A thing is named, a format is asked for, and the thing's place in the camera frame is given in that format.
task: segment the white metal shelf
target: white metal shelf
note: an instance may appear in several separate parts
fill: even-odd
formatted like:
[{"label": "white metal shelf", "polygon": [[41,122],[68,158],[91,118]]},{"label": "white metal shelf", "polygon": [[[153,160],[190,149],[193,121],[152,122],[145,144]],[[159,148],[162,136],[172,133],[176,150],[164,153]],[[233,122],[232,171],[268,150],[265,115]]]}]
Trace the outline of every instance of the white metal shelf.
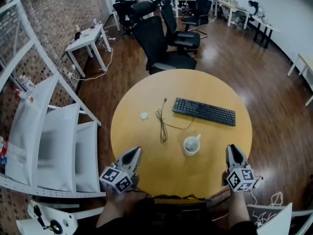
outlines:
[{"label": "white metal shelf", "polygon": [[75,180],[77,191],[100,192],[95,121],[77,126]]},{"label": "white metal shelf", "polygon": [[13,7],[14,5],[16,5],[16,1],[15,1],[15,0],[13,0],[13,1],[9,2],[8,4],[2,6],[2,7],[0,8],[0,15],[1,15],[3,12],[7,11],[8,9],[10,9],[11,7]]},{"label": "white metal shelf", "polygon": [[0,174],[0,185],[19,192],[26,194],[32,194],[42,197],[55,197],[55,198],[93,198],[93,197],[104,197],[105,192],[67,192],[59,190],[43,189],[41,187],[34,188],[33,186],[27,186],[22,183],[13,181],[12,179],[6,178],[3,174]]},{"label": "white metal shelf", "polygon": [[44,124],[45,115],[54,88],[58,82],[58,76],[51,76],[36,85],[32,96],[40,104],[40,109],[35,110],[20,103],[13,120],[9,141],[25,149],[26,162],[19,164],[15,160],[7,159],[5,175],[24,184],[37,186],[37,161],[40,136]]},{"label": "white metal shelf", "polygon": [[44,121],[38,156],[38,185],[76,191],[75,145],[79,104],[49,112]]},{"label": "white metal shelf", "polygon": [[20,60],[25,56],[25,54],[32,48],[32,46],[35,44],[35,39],[31,38],[26,45],[24,45],[12,58],[8,66],[3,69],[3,71],[0,73],[0,91],[3,89],[4,84],[8,80],[9,76],[11,75],[12,71],[15,69],[15,67],[19,64]]}]

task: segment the chair seat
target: chair seat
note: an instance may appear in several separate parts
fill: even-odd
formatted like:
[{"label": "chair seat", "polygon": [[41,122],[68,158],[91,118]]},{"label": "chair seat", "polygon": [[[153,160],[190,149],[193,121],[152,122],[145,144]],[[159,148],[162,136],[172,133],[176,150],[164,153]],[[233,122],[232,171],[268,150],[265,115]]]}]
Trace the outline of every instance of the chair seat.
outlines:
[{"label": "chair seat", "polygon": [[195,17],[195,16],[192,16],[192,17],[189,17],[189,18],[183,18],[182,19],[183,22],[186,22],[186,23],[192,23],[191,25],[195,25],[195,26],[199,26],[199,25],[202,25],[202,24],[208,24],[208,18],[201,18],[200,19],[200,24],[199,24],[199,18]]},{"label": "chair seat", "polygon": [[[188,70],[194,70],[197,64],[197,61],[187,55],[179,55],[174,52],[166,52],[160,60],[158,60],[158,63],[164,64],[169,67],[175,67],[176,69],[188,69]],[[163,71],[159,68],[152,67],[149,70],[150,74],[154,74],[157,72]]]},{"label": "chair seat", "polygon": [[[180,37],[180,36],[178,36],[178,34],[180,34],[180,33],[181,34],[192,35],[193,38]],[[195,32],[176,31],[173,34],[172,41],[169,43],[169,45],[170,46],[176,46],[176,47],[182,46],[182,45],[179,45],[179,44],[175,44],[174,43],[175,41],[183,41],[183,42],[191,43],[192,47],[186,47],[186,46],[183,46],[183,47],[197,49],[199,47],[199,45],[200,45],[200,35],[198,33],[195,33]]]}]

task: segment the cup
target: cup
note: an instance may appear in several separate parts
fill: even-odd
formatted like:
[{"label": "cup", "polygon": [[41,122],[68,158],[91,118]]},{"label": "cup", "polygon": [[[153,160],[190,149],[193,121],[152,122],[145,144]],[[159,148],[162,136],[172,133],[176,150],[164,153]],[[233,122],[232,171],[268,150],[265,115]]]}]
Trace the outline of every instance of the cup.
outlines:
[{"label": "cup", "polygon": [[199,134],[196,137],[187,137],[185,139],[183,152],[186,156],[193,156],[200,150],[200,137]]}]

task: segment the black device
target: black device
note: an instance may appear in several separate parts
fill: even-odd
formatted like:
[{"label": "black device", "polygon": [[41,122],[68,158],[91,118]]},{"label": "black device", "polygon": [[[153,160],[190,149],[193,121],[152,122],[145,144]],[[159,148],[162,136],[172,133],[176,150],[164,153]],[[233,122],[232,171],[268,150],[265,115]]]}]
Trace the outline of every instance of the black device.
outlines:
[{"label": "black device", "polygon": [[79,32],[76,32],[76,33],[75,33],[74,40],[76,41],[77,39],[79,39],[81,34],[82,34],[82,33],[81,33],[80,31],[79,31]]},{"label": "black device", "polygon": [[188,99],[177,97],[173,106],[173,112],[216,123],[236,126],[236,114],[234,111]]}]

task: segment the bottle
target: bottle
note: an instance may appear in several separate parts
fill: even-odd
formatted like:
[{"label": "bottle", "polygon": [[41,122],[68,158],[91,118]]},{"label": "bottle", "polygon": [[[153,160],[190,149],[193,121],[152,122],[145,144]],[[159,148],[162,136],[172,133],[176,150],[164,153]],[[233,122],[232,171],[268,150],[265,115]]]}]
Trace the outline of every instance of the bottle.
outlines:
[{"label": "bottle", "polygon": [[19,89],[15,89],[15,95],[21,99],[21,102],[25,105],[38,110],[40,109],[40,104],[38,104],[35,99],[31,96],[31,92],[22,92]]},{"label": "bottle", "polygon": [[33,92],[35,90],[34,83],[30,80],[30,78],[26,77],[25,75],[21,75],[19,77],[19,81],[27,91]]},{"label": "bottle", "polygon": [[6,165],[6,158],[14,160],[21,165],[26,162],[26,151],[4,140],[2,136],[0,136],[0,155],[3,165]]}]

